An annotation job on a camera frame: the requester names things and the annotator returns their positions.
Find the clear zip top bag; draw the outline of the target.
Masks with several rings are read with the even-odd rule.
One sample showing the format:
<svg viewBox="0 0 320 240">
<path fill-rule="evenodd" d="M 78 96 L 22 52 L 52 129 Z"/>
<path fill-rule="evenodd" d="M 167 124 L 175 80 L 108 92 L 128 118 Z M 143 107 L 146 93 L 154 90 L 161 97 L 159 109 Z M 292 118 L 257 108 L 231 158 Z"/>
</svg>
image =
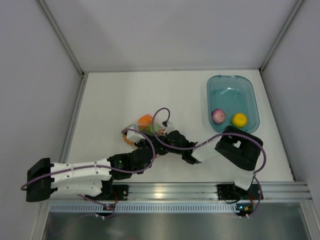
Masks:
<svg viewBox="0 0 320 240">
<path fill-rule="evenodd" d="M 153 121 L 153 116 L 145 114 L 122 130 L 122 138 L 128 145 L 134 146 L 141 140 L 145 140 L 140 133 L 143 133 L 146 136 L 153 136 L 155 132 L 161 137 L 172 130 L 173 126 L 170 122 Z"/>
</svg>

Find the yellow toy lemon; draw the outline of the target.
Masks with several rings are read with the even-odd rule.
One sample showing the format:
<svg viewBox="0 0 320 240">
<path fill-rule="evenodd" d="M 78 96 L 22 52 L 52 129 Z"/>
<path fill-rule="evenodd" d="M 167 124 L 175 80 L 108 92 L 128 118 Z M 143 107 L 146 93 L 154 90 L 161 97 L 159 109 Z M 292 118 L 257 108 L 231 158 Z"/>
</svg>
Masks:
<svg viewBox="0 0 320 240">
<path fill-rule="evenodd" d="M 244 113 L 236 113 L 231 120 L 232 124 L 237 128 L 243 128 L 248 123 L 248 118 Z"/>
</svg>

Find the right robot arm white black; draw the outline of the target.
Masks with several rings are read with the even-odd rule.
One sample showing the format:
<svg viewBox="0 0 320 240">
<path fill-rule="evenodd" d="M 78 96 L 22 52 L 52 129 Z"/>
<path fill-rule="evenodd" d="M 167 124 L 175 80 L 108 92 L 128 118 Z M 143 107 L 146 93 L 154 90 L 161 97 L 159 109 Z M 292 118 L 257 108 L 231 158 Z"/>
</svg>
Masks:
<svg viewBox="0 0 320 240">
<path fill-rule="evenodd" d="M 249 199 L 254 177 L 267 163 L 263 141 L 230 125 L 203 143 L 187 140 L 178 130 L 166 132 L 162 138 L 156 139 L 166 150 L 180 154 L 190 164 L 211 160 L 226 163 L 233 184 L 218 187 L 220 200 Z"/>
</svg>

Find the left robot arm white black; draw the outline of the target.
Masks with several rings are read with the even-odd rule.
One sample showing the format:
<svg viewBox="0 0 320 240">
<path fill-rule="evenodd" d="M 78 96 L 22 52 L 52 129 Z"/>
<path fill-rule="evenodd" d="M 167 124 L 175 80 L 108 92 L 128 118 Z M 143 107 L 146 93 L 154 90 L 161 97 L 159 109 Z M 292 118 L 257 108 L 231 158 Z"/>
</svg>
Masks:
<svg viewBox="0 0 320 240">
<path fill-rule="evenodd" d="M 82 195 L 95 201 L 107 200 L 113 194 L 113 181 L 141 175 L 151 167 L 156 157 L 165 150 L 155 139 L 135 143 L 136 149 L 85 163 L 51 162 L 42 158 L 27 171 L 27 182 L 22 186 L 29 203 L 50 197 Z"/>
</svg>

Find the orange toy pineapple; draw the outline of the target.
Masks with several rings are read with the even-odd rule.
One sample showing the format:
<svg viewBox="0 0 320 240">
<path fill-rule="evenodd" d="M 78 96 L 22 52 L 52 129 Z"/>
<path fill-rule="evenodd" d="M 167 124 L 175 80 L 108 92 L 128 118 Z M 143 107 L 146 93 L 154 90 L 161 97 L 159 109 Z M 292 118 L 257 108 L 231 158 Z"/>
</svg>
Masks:
<svg viewBox="0 0 320 240">
<path fill-rule="evenodd" d="M 121 132 L 122 138 L 123 138 L 123 140 L 124 140 L 125 143 L 127 143 L 128 145 L 134 146 L 135 143 L 133 143 L 133 142 L 131 142 L 131 141 L 129 141 L 129 140 L 127 139 L 127 130 L 128 130 L 128 128 L 125 128 L 125 129 Z"/>
</svg>

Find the green toy apple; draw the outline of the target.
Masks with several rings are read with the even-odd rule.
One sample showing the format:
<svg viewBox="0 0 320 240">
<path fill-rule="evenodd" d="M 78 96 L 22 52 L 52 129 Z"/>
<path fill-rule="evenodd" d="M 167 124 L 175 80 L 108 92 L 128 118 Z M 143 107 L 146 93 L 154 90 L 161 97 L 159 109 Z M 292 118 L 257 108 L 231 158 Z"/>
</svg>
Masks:
<svg viewBox="0 0 320 240">
<path fill-rule="evenodd" d="M 146 129 L 146 135 L 158 135 L 158 136 L 162 136 L 164 132 L 163 126 L 158 124 L 158 123 L 154 123 L 154 125 L 149 125 Z"/>
</svg>

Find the purple toy onion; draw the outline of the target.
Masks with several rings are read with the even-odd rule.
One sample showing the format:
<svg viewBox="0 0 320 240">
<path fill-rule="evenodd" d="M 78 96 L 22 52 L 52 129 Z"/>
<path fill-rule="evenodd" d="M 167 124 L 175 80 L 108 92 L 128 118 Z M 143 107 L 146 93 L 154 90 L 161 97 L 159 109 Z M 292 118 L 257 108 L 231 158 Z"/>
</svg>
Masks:
<svg viewBox="0 0 320 240">
<path fill-rule="evenodd" d="M 219 125 L 225 121 L 226 115 L 223 110 L 217 108 L 211 113 L 211 118 L 215 124 Z"/>
</svg>

